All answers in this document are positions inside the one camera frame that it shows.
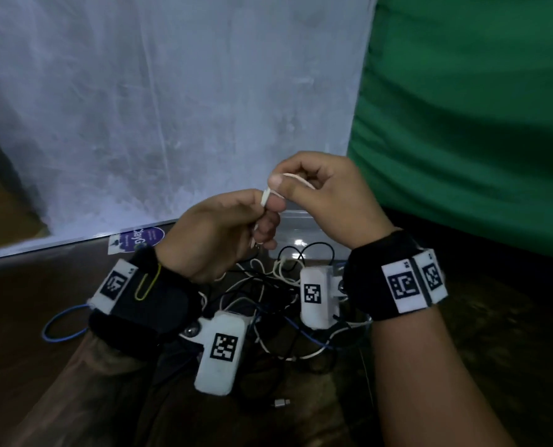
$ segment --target green fabric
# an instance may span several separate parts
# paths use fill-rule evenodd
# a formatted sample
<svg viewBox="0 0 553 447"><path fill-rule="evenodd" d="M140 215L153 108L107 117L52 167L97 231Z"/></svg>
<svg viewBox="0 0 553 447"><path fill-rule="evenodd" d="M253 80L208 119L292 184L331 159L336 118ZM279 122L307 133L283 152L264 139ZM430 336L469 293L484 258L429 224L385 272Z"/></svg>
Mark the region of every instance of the green fabric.
<svg viewBox="0 0 553 447"><path fill-rule="evenodd" d="M348 155L385 206L553 256L553 0L379 0Z"/></svg>

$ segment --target person's right hand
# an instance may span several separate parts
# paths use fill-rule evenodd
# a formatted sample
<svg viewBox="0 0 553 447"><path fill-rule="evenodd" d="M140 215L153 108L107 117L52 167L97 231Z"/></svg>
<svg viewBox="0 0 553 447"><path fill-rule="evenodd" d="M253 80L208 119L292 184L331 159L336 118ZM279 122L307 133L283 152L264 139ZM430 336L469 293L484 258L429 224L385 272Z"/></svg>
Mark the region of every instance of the person's right hand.
<svg viewBox="0 0 553 447"><path fill-rule="evenodd" d="M316 189L283 173L297 174ZM268 186L311 214L333 240L354 249L397 230L347 157L298 152L280 162Z"/></svg>

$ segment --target forearm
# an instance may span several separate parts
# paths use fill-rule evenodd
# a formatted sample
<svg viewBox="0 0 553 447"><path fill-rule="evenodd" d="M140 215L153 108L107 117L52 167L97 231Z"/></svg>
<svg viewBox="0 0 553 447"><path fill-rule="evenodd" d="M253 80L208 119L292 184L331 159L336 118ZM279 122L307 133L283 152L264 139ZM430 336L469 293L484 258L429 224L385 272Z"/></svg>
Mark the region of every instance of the forearm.
<svg viewBox="0 0 553 447"><path fill-rule="evenodd" d="M111 349L88 332L7 445L129 445L152 372L145 362Z"/></svg>
<svg viewBox="0 0 553 447"><path fill-rule="evenodd" d="M513 446L464 367L437 308L374 323L387 446Z"/></svg>

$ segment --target black and white square marker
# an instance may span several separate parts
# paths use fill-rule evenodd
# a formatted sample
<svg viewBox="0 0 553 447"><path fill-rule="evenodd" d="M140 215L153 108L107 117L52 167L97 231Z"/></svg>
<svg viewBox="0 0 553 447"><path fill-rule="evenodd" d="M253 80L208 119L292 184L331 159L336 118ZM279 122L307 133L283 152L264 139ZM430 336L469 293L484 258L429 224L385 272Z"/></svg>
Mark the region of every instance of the black and white square marker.
<svg viewBox="0 0 553 447"><path fill-rule="evenodd" d="M102 285L100 293L115 301L128 280L128 277L125 277L121 273L113 270L105 283Z"/></svg>
<svg viewBox="0 0 553 447"><path fill-rule="evenodd" d="M322 303L322 292L320 284L303 284L303 302L304 303Z"/></svg>
<svg viewBox="0 0 553 447"><path fill-rule="evenodd" d="M221 334L217 332L214 336L210 357L213 359L226 360L233 362L235 356L235 348L237 347L237 337Z"/></svg>
<svg viewBox="0 0 553 447"><path fill-rule="evenodd" d="M436 267L435 263L430 263L422 268L424 276L426 277L426 282L430 291L437 289L442 285L442 278Z"/></svg>
<svg viewBox="0 0 553 447"><path fill-rule="evenodd" d="M388 276L387 279L391 285L395 300L415 296L420 293L413 271L405 271L404 273Z"/></svg>

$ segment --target purple sticker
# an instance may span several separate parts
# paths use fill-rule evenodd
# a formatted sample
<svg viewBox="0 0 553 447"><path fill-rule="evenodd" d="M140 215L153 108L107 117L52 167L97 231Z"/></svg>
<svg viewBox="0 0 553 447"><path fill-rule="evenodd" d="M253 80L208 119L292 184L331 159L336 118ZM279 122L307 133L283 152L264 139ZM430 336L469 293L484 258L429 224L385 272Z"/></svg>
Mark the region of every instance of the purple sticker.
<svg viewBox="0 0 553 447"><path fill-rule="evenodd" d="M113 235L109 242L109 254L116 252L132 253L143 246L155 246L164 238L161 228L136 229L135 231Z"/></svg>

